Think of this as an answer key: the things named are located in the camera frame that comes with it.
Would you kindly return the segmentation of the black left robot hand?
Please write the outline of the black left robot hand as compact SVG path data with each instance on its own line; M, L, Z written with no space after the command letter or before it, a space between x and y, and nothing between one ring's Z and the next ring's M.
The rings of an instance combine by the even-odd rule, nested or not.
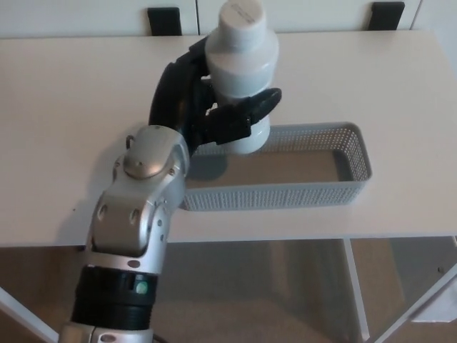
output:
M217 104L210 81L205 37L169 63L156 87L149 125L165 126L180 133L190 155L204 144L224 146L232 154L250 154L268 139L268 115L277 107L282 91L269 88L234 104Z

